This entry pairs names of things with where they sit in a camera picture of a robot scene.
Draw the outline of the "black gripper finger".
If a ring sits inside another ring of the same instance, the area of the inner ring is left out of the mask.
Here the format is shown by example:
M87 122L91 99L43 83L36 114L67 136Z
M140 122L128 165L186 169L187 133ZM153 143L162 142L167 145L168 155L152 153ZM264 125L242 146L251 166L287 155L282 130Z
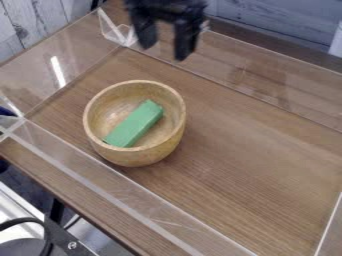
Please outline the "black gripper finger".
M196 49L203 22L203 14L192 17L180 17L174 22L174 57L178 61L183 61Z
M149 49L158 41L155 19L145 10L133 9L129 14L139 44L143 49Z

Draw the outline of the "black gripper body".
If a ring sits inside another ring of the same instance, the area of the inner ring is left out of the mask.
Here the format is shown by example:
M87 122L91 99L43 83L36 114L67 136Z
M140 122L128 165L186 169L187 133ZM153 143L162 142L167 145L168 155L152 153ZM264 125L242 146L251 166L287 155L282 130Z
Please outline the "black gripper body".
M206 0L124 0L124 5L132 22L139 25L156 20L202 23L206 19Z

